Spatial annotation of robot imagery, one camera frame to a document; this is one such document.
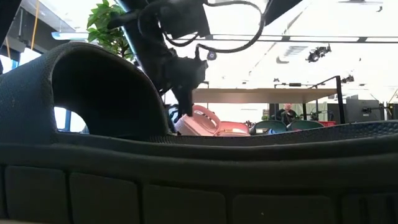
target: red container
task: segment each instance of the red container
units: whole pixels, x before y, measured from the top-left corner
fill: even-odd
[[[323,124],[325,127],[330,127],[336,125],[336,121],[318,121],[319,123]]]

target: yellow cord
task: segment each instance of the yellow cord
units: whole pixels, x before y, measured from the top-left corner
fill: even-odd
[[[6,36],[6,47],[7,47],[8,58],[11,59],[10,45],[8,44],[8,38],[7,38],[7,36]]]
[[[40,1],[36,0],[36,17],[35,17],[35,26],[33,28],[33,35],[32,35],[32,45],[30,46],[30,49],[33,50],[33,46],[35,44],[35,35],[36,35],[36,28],[37,28],[37,19],[39,16],[39,5]]]

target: monitor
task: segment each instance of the monitor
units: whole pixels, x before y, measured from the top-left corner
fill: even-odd
[[[382,108],[377,100],[346,99],[347,120],[353,122],[380,121]]]

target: person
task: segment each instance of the person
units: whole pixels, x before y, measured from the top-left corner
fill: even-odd
[[[283,109],[277,111],[275,115],[275,119],[278,121],[283,121],[286,126],[289,125],[296,117],[297,113],[292,110],[291,103],[285,103]]]

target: green leaves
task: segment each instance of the green leaves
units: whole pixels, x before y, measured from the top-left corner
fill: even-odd
[[[97,7],[92,9],[92,14],[87,20],[88,42],[94,40],[104,49],[122,56],[125,59],[132,59],[134,57],[129,44],[120,28],[108,30],[107,25],[111,20],[111,14],[124,14],[123,9],[118,5],[109,5],[108,0],[102,0],[102,3],[97,4]]]

